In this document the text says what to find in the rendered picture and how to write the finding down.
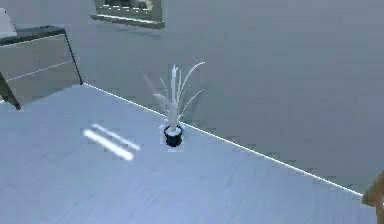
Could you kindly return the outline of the brown wooden furniture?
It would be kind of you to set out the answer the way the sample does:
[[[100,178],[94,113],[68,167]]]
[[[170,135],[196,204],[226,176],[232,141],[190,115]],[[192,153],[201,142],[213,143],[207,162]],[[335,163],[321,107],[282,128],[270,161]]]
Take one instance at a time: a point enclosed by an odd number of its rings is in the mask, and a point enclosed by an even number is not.
[[[384,224],[384,170],[377,176],[369,189],[363,194],[362,203],[374,207],[377,224]]]

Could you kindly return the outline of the white plant in black pot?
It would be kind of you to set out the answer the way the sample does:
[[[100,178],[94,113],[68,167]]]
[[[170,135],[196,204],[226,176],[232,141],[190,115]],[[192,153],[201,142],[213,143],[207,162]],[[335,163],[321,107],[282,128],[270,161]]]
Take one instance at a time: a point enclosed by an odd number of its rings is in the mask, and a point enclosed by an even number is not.
[[[186,90],[189,87],[187,81],[192,73],[203,64],[204,62],[195,64],[185,77],[182,77],[182,71],[174,64],[171,69],[170,88],[167,88],[163,79],[160,79],[165,94],[157,92],[149,77],[143,74],[145,82],[153,91],[152,95],[158,100],[165,115],[166,124],[162,125],[160,130],[163,132],[165,144],[169,147],[178,147],[183,142],[185,127],[181,124],[181,118],[191,101],[202,92],[202,90],[197,91],[193,97],[183,103]]]

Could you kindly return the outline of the grey chest of drawers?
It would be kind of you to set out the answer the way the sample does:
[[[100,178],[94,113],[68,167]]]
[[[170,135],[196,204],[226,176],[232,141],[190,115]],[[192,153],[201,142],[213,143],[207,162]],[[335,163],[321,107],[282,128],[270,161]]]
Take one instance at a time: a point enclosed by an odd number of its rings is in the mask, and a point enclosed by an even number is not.
[[[0,99],[17,110],[83,83],[64,28],[23,28],[0,38]]]

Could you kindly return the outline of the white flat object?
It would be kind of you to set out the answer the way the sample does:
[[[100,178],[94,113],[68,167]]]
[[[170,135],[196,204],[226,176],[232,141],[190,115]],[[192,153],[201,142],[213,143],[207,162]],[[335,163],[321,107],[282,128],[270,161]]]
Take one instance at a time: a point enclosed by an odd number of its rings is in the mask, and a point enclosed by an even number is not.
[[[0,8],[0,39],[7,37],[14,37],[17,31],[9,17],[5,8]]]

